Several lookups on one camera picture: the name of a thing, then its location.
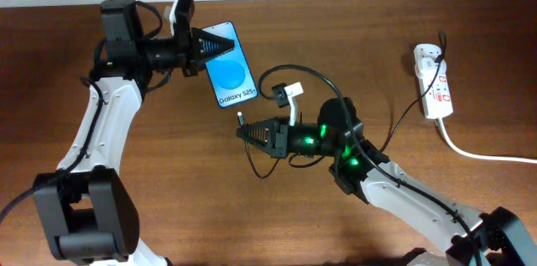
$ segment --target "white cable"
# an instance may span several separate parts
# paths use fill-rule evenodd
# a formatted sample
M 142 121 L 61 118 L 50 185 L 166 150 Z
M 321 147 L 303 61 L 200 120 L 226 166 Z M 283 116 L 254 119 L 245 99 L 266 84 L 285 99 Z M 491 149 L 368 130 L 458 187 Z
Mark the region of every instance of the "white cable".
M 446 127 L 444 126 L 444 122 L 442 121 L 442 118 L 436 119 L 436 125 L 440 127 L 440 131 L 442 132 L 442 136 L 444 137 L 444 140 L 447 142 L 447 145 L 449 145 L 450 148 L 452 148 L 454 151 L 456 151 L 457 153 L 463 156 L 467 156 L 467 157 L 475 158 L 475 159 L 483 159 L 483 160 L 511 161 L 511 162 L 524 162 L 524 163 L 537 164 L 536 159 L 527 159 L 527 158 L 519 158 L 519 157 L 487 156 L 487 155 L 479 155 L 479 154 L 472 154 L 472 153 L 465 152 L 462 149 L 459 149 L 455 144 L 453 144 L 449 136 L 447 136 Z

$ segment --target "blue circle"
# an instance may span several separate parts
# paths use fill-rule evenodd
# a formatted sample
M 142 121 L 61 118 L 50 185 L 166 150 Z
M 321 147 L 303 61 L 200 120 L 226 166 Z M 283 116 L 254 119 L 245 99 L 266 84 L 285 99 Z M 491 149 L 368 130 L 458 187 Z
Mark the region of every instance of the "blue circle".
M 213 60 L 211 67 L 212 82 L 227 90 L 237 89 L 246 78 L 244 68 L 234 60 Z

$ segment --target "black cable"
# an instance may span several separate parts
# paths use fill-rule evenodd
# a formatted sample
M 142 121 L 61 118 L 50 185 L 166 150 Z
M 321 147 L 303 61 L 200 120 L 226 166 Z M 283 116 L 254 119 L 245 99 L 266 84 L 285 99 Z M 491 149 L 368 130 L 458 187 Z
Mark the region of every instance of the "black cable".
M 101 61 L 101 53 L 102 48 L 104 47 L 104 44 L 107 42 L 107 38 L 101 39 L 97 46 L 95 46 L 95 50 L 93 51 L 93 63 L 97 65 Z
M 272 172 L 276 169 L 276 165 L 278 165 L 278 162 L 280 159 L 276 159 L 276 162 L 274 162 L 274 165 L 272 166 L 272 169 L 266 174 L 266 175 L 260 175 L 259 172 L 255 169 L 255 165 L 253 165 L 252 156 L 250 156 L 250 148 L 248 147 L 248 143 L 244 141 L 244 148 L 246 149 L 246 155 L 248 156 L 248 161 L 250 161 L 250 166 L 252 166 L 253 173 L 259 178 L 259 179 L 265 179 L 268 178 Z
M 167 84 L 168 81 L 171 79 L 171 72 L 173 72 L 173 71 L 174 71 L 174 68 L 173 68 L 173 67 L 172 67 L 172 68 L 169 68 L 168 72 L 166 73 L 166 76 L 164 76 L 164 77 L 162 78 L 162 80 L 159 81 L 159 83 L 156 84 L 155 86 L 148 86 L 148 89 L 147 89 L 145 92 L 146 92 L 146 93 L 149 93 L 149 92 L 151 92 L 151 91 L 155 91 L 155 90 L 157 90 L 158 88 L 160 88 L 160 87 L 164 86 L 165 84 Z
M 345 119 L 347 121 L 347 128 L 348 128 L 349 131 L 352 131 L 351 113 L 349 112 L 349 110 L 347 108 L 347 104 L 345 103 L 345 100 L 343 99 L 342 93 L 339 91 L 339 89 L 336 87 L 336 85 L 334 85 L 334 83 L 332 81 L 330 81 L 328 78 L 323 76 L 321 73 L 319 73 L 319 72 L 317 72 L 315 70 L 312 70 L 312 69 L 310 69 L 308 67 L 304 67 L 302 65 L 277 65 L 274 68 L 267 70 L 266 72 L 264 72 L 261 75 L 261 77 L 259 77 L 259 83 L 258 83 L 259 92 L 262 93 L 263 97 L 265 97 L 267 99 L 274 99 L 274 98 L 271 98 L 270 96 L 265 96 L 263 94 L 262 89 L 261 89 L 261 84 L 262 84 L 263 79 L 265 77 L 267 77 L 270 73 L 273 73 L 273 72 L 278 71 L 278 70 L 301 70 L 303 72 L 310 73 L 313 76 L 316 76 L 319 79 L 321 79 L 322 81 L 324 81 L 336 93 L 337 98 L 338 98 L 339 102 L 341 103 L 341 109 L 342 109 L 343 114 L 345 116 Z M 383 170 L 380 166 L 375 164 L 369 158 L 369 156 L 366 154 L 366 152 L 363 150 L 362 146 L 360 145 L 360 142 L 358 141 L 358 139 L 356 137 L 356 134 L 355 133 L 350 133 L 350 134 L 351 134 L 352 141 L 354 142 L 354 145 L 357 147 L 358 151 L 363 156 L 363 158 L 373 168 L 378 170 L 378 172 L 380 172 L 384 177 L 386 177 L 387 179 L 389 179 L 389 180 L 393 181 L 394 183 L 396 183 L 397 187 L 400 187 L 400 186 L 406 187 L 407 189 L 412 190 L 413 192 L 415 192 L 415 193 L 423 196 L 424 198 L 432 201 L 433 203 L 438 205 L 440 208 L 445 210 L 449 215 L 451 215 L 455 221 L 459 222 L 459 224 L 461 224 L 462 229 L 464 230 L 464 232 L 468 235 L 468 240 L 470 241 L 470 244 L 472 245 L 477 265 L 482 266 L 481 255 L 479 254 L 479 248 L 477 247 L 476 240 L 473 237 L 473 234 L 472 234 L 472 231 L 470 230 L 470 227 L 468 227 L 468 225 L 462 220 L 462 218 L 461 218 L 461 216 L 459 216 L 458 212 L 453 211 L 449 206 L 444 204 L 442 201 L 436 199 L 434 196 L 426 193 L 425 191 L 422 191 L 419 188 L 417 188 L 415 186 L 412 186 L 412 185 L 408 184 L 407 182 L 405 182 L 405 181 L 403 181 L 401 179 L 394 178 L 392 175 L 390 175 L 388 172 Z
M 406 113 L 408 113 L 410 111 L 410 109 L 414 106 L 414 104 L 418 103 L 421 99 L 423 99 L 423 97 L 425 97 L 425 95 L 427 95 L 429 90 L 435 84 L 436 77 L 438 76 L 438 73 L 440 72 L 440 67 L 441 67 L 442 61 L 444 60 L 444 53 L 446 52 L 446 45 L 447 45 L 446 34 L 444 32 L 442 32 L 442 31 L 440 31 L 438 33 L 438 39 L 440 40 L 441 53 L 440 53 L 440 55 L 438 55 L 438 57 L 436 57 L 436 60 L 435 60 L 435 63 L 438 63 L 438 68 L 436 68 L 435 77 L 433 77 L 433 80 L 430 82 L 430 85 L 427 88 L 427 90 L 425 90 L 425 92 L 423 92 L 423 94 L 421 94 L 420 97 L 418 97 L 416 100 L 414 100 L 412 103 L 410 103 L 410 105 L 406 108 L 406 110 L 404 110 L 403 115 L 401 115 L 401 117 L 397 121 L 397 124 L 395 125 L 394 129 L 392 130 L 392 132 L 390 132 L 390 134 L 386 138 L 386 141 L 384 141 L 384 145 L 380 149 L 381 152 L 383 152 L 386 149 L 386 147 L 388 146 L 390 140 L 392 140 L 392 137 L 394 136 L 395 132 L 399 128 L 399 125 L 401 125 L 401 122 L 403 121 L 403 118 L 406 116 Z
M 41 190 L 48 185 L 53 185 L 57 183 L 58 181 L 64 179 L 86 156 L 88 147 L 90 146 L 91 137 L 93 136 L 93 131 L 95 130 L 95 126 L 97 124 L 97 119 L 99 118 L 99 114 L 101 114 L 102 106 L 104 105 L 104 97 L 102 95 L 101 89 L 94 81 L 92 81 L 91 79 L 87 77 L 81 77 L 81 79 L 85 85 L 89 84 L 95 88 L 99 96 L 99 101 L 97 103 L 97 109 L 95 110 L 95 115 L 93 115 L 93 119 L 91 120 L 90 128 L 88 129 L 86 140 L 84 141 L 84 144 L 81 147 L 80 153 L 76 156 L 75 161 L 73 161 L 73 163 L 69 165 L 69 167 L 67 167 L 65 170 L 57 171 L 57 175 L 55 177 L 50 178 L 43 184 L 32 186 L 30 189 L 26 190 L 22 194 L 15 197 L 15 199 L 13 199 L 11 202 L 9 202 L 2 209 L 2 212 L 0 213 L 0 224 L 2 224 L 3 219 L 18 203 L 22 202 L 24 199 L 28 198 L 36 191 Z
M 289 161 L 287 161 L 291 167 L 296 168 L 296 169 L 305 169 L 305 168 L 309 168 L 311 166 L 317 165 L 319 162 L 321 162 L 325 158 L 325 156 L 321 156 L 321 157 L 309 162 L 308 164 L 293 164 L 293 159 L 298 157 L 298 156 L 299 156 L 298 154 L 293 154 L 289 158 Z
M 148 9 L 159 19 L 159 26 L 155 30 L 145 34 L 142 37 L 142 39 L 152 39 L 153 37 L 157 36 L 157 34 L 159 34 L 160 30 L 162 29 L 162 16 L 160 16 L 159 10 L 155 6 L 149 5 L 148 3 L 142 1 L 136 1 L 136 4 L 138 6 L 142 6 L 143 8 Z

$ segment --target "white clip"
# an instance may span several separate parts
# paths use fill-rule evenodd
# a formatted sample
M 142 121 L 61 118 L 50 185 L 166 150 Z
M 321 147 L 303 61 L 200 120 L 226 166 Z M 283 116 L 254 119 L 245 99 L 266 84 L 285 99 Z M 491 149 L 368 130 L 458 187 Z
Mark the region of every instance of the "white clip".
M 179 0 L 175 0 L 169 11 L 169 28 L 171 30 L 171 36 L 174 36 L 174 23 L 175 23 L 175 9 L 177 8 L 177 3 Z
M 289 125 L 292 127 L 295 125 L 296 118 L 299 114 L 299 105 L 296 103 L 295 97 L 304 93 L 302 84 L 296 82 L 292 85 L 286 86 L 284 88 L 285 94 L 287 94 L 287 99 L 289 100 L 289 105 L 291 106 L 291 114 L 289 115 Z

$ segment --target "plug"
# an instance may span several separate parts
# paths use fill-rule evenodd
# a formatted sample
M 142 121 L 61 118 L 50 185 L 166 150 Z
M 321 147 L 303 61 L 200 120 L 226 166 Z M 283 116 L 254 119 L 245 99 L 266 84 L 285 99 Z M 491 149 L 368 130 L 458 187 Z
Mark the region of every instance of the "plug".
M 289 105 L 289 98 L 285 92 L 286 86 L 287 84 L 281 83 L 272 87 L 272 93 L 274 94 L 274 99 L 279 108 L 287 107 Z
M 237 120 L 238 120 L 238 125 L 239 126 L 244 125 L 244 116 L 243 116 L 242 112 L 237 112 Z
M 422 98 L 423 110 L 428 119 L 443 118 L 453 113 L 450 89 L 447 85 L 447 63 L 445 60 L 440 64 L 437 62 L 441 53 L 440 47 L 433 44 L 418 44 L 414 49 L 414 70 L 420 84 L 421 95 L 433 84 Z M 438 65 L 440 70 L 433 80 Z

